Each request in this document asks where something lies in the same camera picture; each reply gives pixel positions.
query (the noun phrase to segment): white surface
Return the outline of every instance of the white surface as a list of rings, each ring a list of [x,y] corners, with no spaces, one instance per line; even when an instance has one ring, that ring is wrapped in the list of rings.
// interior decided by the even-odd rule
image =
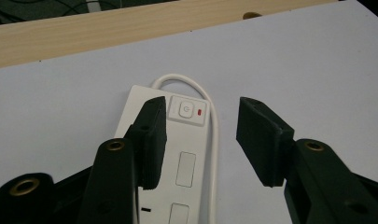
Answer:
[[[165,96],[168,114],[174,113],[174,111],[177,114],[182,100],[209,108],[209,103],[202,99],[133,86],[124,106],[115,137],[123,137],[135,121],[143,104],[158,96]],[[173,203],[188,206],[187,223],[198,223],[203,192],[205,155],[210,150],[207,144],[209,116],[210,111],[204,110],[200,116],[190,118],[197,120],[195,117],[202,117],[204,123],[201,127],[188,124],[190,119],[182,117],[170,119],[168,116],[166,120],[168,140],[165,146],[160,183],[153,190],[139,189],[140,210],[142,207],[151,209],[151,212],[140,211],[142,224],[167,224],[172,216]]]
[[[212,97],[209,93],[195,80],[190,77],[186,77],[180,74],[167,74],[158,77],[151,84],[153,89],[161,89],[162,86],[168,81],[179,81],[191,86],[196,92],[198,92],[202,98],[207,100],[210,104],[210,116],[212,121],[212,141],[211,141],[211,153],[208,154],[207,160],[209,163],[209,190],[208,190],[208,224],[217,224],[217,168],[218,168],[218,144],[219,144],[219,125],[218,125],[218,114],[215,109]]]
[[[185,205],[174,203],[171,209],[171,218],[169,224],[186,224],[188,223],[189,208]]]
[[[195,154],[181,152],[177,168],[176,184],[191,188],[194,175]]]
[[[202,127],[205,116],[199,116],[199,110],[205,112],[206,104],[201,101],[174,96],[169,104],[168,119]]]
[[[0,69],[0,186],[91,165],[130,87],[172,72],[200,82],[219,112],[218,223],[290,222],[283,189],[264,188],[235,141],[240,96],[378,181],[378,18],[344,1]]]

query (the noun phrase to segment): power cord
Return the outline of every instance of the power cord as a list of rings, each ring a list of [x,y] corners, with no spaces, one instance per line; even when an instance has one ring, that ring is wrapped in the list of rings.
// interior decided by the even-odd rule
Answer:
[[[162,86],[162,83],[168,80],[178,80],[190,85],[194,90],[196,90],[205,100],[210,103],[210,113],[212,120],[212,153],[211,153],[211,171],[210,171],[210,189],[209,189],[209,202],[208,202],[208,223],[216,223],[216,205],[217,205],[217,158],[218,158],[218,118],[215,106],[212,102],[211,97],[205,91],[203,87],[200,86],[197,82],[189,77],[185,77],[179,74],[169,74],[156,79],[151,88],[159,90]]]
[[[44,2],[44,1],[48,1],[48,0],[28,0],[28,1],[25,1],[25,0],[8,0],[8,1],[10,1],[12,3],[16,3],[16,4],[26,4],[26,5],[29,5],[29,4],[41,3],[41,2]],[[54,2],[57,2],[57,3],[61,4],[61,5],[64,5],[64,6],[68,7],[68,10],[65,11],[61,15],[61,17],[70,15],[72,12],[74,12],[75,14],[81,14],[81,12],[78,11],[77,8],[81,7],[83,5],[91,4],[91,3],[99,3],[100,5],[108,7],[108,9],[117,9],[118,8],[115,5],[113,5],[113,4],[109,3],[109,2],[106,2],[106,1],[87,1],[87,2],[76,4],[74,6],[69,6],[68,4],[66,4],[62,0],[54,0]],[[18,16],[6,13],[5,11],[3,11],[3,10],[0,9],[0,24],[11,23],[11,22],[19,22],[19,21],[26,21],[26,20],[24,20],[23,18],[20,18]]]

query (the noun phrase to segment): black plastic part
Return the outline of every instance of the black plastic part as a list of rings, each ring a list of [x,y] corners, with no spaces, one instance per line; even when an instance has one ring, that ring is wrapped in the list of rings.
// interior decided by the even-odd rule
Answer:
[[[371,194],[372,198],[378,202],[378,182],[370,180],[364,176],[356,175],[357,179],[366,188],[366,190]]]
[[[77,224],[138,223],[133,144],[111,139],[98,149]]]
[[[138,164],[138,185],[154,189],[159,185],[165,153],[166,105],[165,97],[145,102],[133,125],[124,136],[133,141]]]
[[[92,166],[55,184],[54,198],[57,200],[49,224],[74,224],[90,178]]]
[[[326,144],[301,139],[285,189],[293,223],[378,223],[378,202]]]
[[[264,186],[282,186],[294,130],[264,103],[241,97],[236,139]]]
[[[54,185],[46,174],[16,177],[0,188],[0,223],[47,223],[55,206]]]

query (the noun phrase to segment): power button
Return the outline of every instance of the power button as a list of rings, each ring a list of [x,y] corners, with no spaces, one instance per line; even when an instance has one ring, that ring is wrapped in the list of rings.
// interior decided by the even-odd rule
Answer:
[[[183,101],[180,104],[179,115],[183,118],[189,119],[192,117],[192,111],[194,109],[194,104],[191,102]]]

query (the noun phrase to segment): white power strip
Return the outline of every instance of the white power strip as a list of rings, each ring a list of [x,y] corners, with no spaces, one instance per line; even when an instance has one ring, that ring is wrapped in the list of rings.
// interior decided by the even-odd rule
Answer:
[[[160,184],[139,190],[141,224],[198,224],[210,104],[167,91],[133,86],[115,137],[123,137],[145,101],[165,96],[167,144]]]

